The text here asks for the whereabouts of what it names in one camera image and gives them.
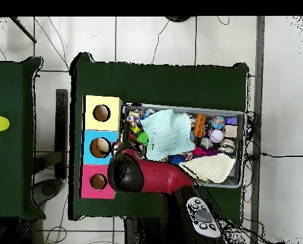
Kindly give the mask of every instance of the towel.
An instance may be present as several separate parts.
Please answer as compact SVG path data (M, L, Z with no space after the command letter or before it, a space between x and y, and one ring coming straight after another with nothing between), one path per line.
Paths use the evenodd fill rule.
M191 120L186 113L174 113L172 109L166 109L150 115L141 124L149 137L149 160L159 161L169 155L195 149L190 140Z
M236 159L230 158L224 153L215 156L203 156L180 163L179 166L193 178L210 179L216 184L226 180L230 174Z

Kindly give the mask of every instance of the blue box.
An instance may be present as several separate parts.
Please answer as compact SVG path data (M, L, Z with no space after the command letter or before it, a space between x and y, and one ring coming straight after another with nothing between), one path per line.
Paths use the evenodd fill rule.
M108 165L109 160L112 157L111 152L105 158L96 158L90 152L90 144L93 139L103 137L107 139L111 144L118 139L118 132L114 131L95 131L85 130L84 131L84 142L83 142L83 164L84 165Z

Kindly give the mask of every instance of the gray plastic bin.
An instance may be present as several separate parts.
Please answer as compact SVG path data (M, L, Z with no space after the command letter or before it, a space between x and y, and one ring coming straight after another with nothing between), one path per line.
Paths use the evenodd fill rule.
M122 108L121 116L121 141L128 140L128 135L130 133L130 124L125 120L130 111L135 109L154 109L155 111L161 111L163 109L173 109L174 113L193 113L193 114L203 114L207 118L211 118L216 115L221 115L225 118L237 117L237 139L235 140L236 149L234 156L236 157L234 175L228 176L228 178L221 184L216 184L211 181L204 182L199 179L193 179L195 185L197 186L209 186L209 187L224 187L224 188L237 188L241 185L243 181L243 161L245 153L245 135L246 135L246 120L247 116L244 112L239 111L220 111L215 109L200 109L193 107L171 107L165 105L150 105L150 104L133 104L126 103Z

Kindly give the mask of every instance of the shape sorter box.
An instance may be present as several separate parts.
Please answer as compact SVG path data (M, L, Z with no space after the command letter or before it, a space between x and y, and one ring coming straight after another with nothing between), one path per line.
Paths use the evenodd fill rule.
M109 144L119 137L122 101L118 97L85 95L83 97L83 118L81 133L81 169L79 178L80 198L114 199L115 191L108 183L107 168L112 157L111 152L101 158L92 155L93 140L103 138ZM102 115L96 112L102 108ZM106 181L101 189L95 189L91 183L94 175L102 175Z
M102 97L84 95L84 129L100 131L119 131L123 102L118 97ZM95 109L104 106L108 110L108 118L99 121L94 117Z
M108 183L107 178L108 165L83 165L83 174L81 177L81 197L99 198L112 200L115 198L115 191ZM96 175L103 175L106 178L106 185L103 189L95 189L91 185L91 178Z

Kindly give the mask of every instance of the dark green tablecloth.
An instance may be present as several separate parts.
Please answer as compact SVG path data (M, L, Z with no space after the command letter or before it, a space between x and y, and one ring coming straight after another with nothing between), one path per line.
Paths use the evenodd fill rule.
M80 53L71 64L69 216L159 217L162 199L154 193L116 193L113 200L78 198L83 95L119 97L125 102L245 111L246 64L234 67L98 63ZM218 214L239 223L241 188L199 187Z
M10 127L0 132L0 217L42 219L30 198L34 117L32 82L41 58L0 62L0 115Z

